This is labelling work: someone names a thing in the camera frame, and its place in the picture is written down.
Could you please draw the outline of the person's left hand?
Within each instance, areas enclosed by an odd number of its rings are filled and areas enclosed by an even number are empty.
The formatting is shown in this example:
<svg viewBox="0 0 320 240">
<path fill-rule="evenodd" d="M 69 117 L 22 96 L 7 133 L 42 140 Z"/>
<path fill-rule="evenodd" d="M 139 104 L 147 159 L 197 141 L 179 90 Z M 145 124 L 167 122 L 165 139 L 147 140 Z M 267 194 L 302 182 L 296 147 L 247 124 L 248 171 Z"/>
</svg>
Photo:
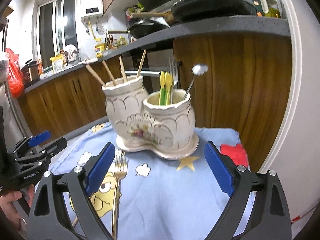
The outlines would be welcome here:
<svg viewBox="0 0 320 240">
<path fill-rule="evenodd" d="M 17 230 L 22 232 L 24 227 L 22 217 L 19 215 L 16 207 L 14 207 L 13 202 L 18 201 L 23 197 L 21 191 L 10 191 L 7 194 L 1 196 L 1 209 L 6 215 L 9 222 Z"/>
</svg>

